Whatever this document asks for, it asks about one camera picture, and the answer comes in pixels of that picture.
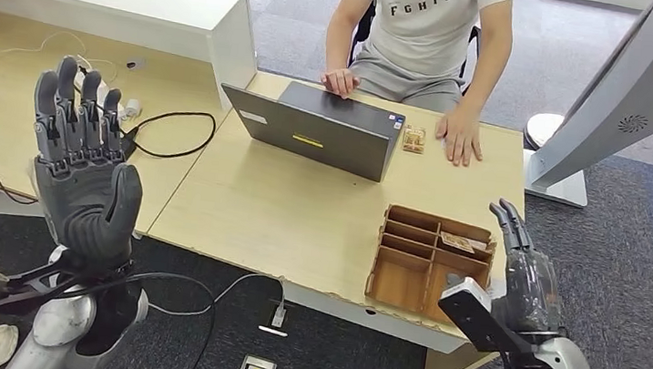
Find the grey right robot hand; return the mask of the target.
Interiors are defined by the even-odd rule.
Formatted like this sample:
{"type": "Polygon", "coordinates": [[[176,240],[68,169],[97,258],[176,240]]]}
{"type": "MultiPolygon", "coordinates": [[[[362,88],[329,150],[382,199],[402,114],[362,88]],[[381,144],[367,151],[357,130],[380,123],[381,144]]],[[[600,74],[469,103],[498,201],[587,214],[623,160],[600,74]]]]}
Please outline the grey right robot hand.
{"type": "Polygon", "coordinates": [[[520,333],[558,332],[561,307],[552,262],[536,249],[512,202],[501,199],[489,210],[503,233],[506,290],[500,301],[506,326],[520,333]]]}

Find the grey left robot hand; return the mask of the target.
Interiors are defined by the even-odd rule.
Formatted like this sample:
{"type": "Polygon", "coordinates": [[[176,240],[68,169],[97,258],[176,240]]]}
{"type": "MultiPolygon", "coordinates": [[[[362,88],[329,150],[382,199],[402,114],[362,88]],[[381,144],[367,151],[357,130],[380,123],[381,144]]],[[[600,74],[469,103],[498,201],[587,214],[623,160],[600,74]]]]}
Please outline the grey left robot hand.
{"type": "Polygon", "coordinates": [[[76,92],[78,71],[77,61],[64,56],[36,82],[36,194],[56,243],[114,269],[132,253],[142,183],[121,145],[121,91],[99,98],[102,76],[92,70],[76,92]]]}

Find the person's right hand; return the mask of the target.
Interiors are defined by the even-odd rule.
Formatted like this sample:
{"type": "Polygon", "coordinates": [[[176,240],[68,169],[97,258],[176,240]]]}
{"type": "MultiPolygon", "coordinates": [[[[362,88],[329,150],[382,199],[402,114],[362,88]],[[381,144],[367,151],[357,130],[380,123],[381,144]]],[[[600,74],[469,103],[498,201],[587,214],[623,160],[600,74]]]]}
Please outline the person's right hand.
{"type": "Polygon", "coordinates": [[[320,81],[327,91],[341,98],[347,98],[361,82],[349,68],[328,70],[321,74],[320,81]]]}

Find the person's left hand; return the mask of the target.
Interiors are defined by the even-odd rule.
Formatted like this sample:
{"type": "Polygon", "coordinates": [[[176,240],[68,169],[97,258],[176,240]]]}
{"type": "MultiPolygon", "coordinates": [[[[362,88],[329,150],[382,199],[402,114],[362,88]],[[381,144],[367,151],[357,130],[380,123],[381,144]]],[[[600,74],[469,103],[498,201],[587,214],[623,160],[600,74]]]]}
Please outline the person's left hand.
{"type": "Polygon", "coordinates": [[[435,136],[444,141],[445,157],[455,166],[468,167],[481,161],[479,113],[462,105],[445,113],[436,123],[435,136]]]}

